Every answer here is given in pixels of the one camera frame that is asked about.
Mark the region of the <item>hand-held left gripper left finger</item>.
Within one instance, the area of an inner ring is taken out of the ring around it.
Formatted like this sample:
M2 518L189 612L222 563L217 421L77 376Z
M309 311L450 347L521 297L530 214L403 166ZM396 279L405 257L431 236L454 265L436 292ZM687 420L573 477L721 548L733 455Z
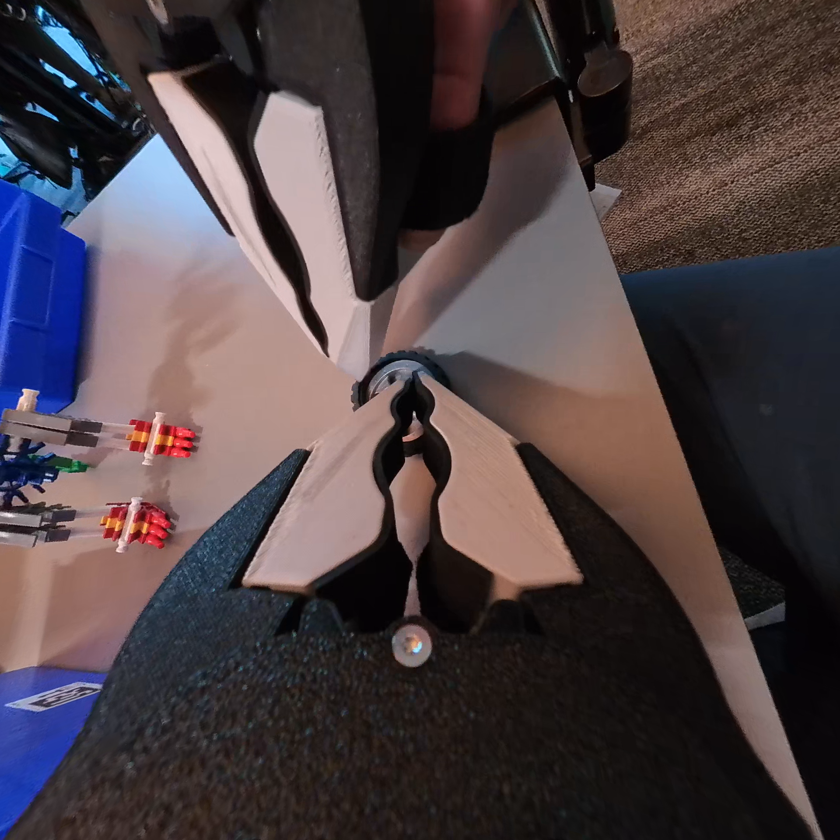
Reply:
M244 587L329 601L363 633L402 618L413 564L390 485L405 463L414 396L411 380L389 385L309 447Z

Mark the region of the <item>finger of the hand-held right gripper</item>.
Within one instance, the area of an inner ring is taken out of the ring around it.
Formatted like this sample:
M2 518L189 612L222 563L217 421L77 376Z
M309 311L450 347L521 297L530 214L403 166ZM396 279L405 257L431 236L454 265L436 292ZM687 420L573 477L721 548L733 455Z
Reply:
M269 94L254 136L270 199L303 268L301 311L341 370L371 366L371 303L356 292L323 110L288 91Z
M329 340L310 298L297 239L270 198L253 149L256 84L229 60L148 75L187 156L253 267L323 354Z

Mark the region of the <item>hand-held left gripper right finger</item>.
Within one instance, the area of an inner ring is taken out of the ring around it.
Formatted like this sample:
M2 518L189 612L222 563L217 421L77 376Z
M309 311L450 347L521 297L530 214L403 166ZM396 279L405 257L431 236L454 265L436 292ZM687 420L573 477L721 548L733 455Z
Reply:
M494 602L582 585L517 439L428 374L415 375L414 394L435 484L416 571L425 617L443 632L468 634Z

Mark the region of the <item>grey toy wheel hub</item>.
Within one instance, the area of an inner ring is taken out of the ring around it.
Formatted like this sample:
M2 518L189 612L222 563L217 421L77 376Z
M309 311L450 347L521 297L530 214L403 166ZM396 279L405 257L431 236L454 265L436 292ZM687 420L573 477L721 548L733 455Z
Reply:
M373 397L378 396L391 385L398 382L407 382L413 378L416 373L429 372L427 365L418 360L399 359L384 363L375 373L373 373L370 382L366 386L366 397L369 402ZM404 434L402 441L405 448L419 446L419 440L424 434L424 429L417 415L413 414L413 419Z

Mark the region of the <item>black rubber toy tyre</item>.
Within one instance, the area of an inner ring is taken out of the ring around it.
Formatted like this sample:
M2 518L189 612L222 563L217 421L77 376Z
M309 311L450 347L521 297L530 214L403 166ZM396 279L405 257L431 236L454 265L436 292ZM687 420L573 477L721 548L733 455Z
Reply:
M361 410L393 386L391 385L369 402L367 401L366 386L373 373L384 363L399 359L424 362L429 372L419 372L409 381L393 384L397 385L397 393L388 407L387 417L389 420L395 421L395 427L385 432L383 440L377 444L374 450L373 465L377 468L389 469L395 467L400 469L408 456L424 455L426 448L431 450L432 459L441 459L443 453L449 454L451 451L451 446L443 433L431 424L433 410L437 405L434 402L434 394L430 391L428 383L430 381L436 382L447 390L450 390L451 385L448 374L430 350L399 350L387 353L376 360L371 368L358 381L353 383L351 392L353 410ZM418 442L419 446L405 448L403 436L412 422L414 413L423 426L423 435Z

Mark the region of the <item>colourful construction toy model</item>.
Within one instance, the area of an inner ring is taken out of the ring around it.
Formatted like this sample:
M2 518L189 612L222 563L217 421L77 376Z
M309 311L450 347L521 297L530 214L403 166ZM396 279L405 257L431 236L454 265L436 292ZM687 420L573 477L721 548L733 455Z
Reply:
M97 536L110 508L78 508L31 500L46 485L79 469L50 446L129 449L135 426L37 411L39 393L25 388L15 408L2 414L1 541L3 548L31 549L40 544Z

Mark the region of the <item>blue plastic parts bin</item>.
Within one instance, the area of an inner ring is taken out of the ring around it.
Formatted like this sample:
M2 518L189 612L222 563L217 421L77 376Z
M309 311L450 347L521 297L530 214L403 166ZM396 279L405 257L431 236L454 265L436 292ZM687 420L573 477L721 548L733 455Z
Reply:
M1 674L1 834L63 760L106 674L27 667Z

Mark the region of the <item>person's right hand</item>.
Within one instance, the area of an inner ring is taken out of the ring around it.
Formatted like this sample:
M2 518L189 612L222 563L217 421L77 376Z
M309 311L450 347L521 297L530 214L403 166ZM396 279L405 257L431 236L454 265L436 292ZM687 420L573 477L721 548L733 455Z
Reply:
M515 1L434 1L432 131L462 130L476 120L490 42L515 5Z

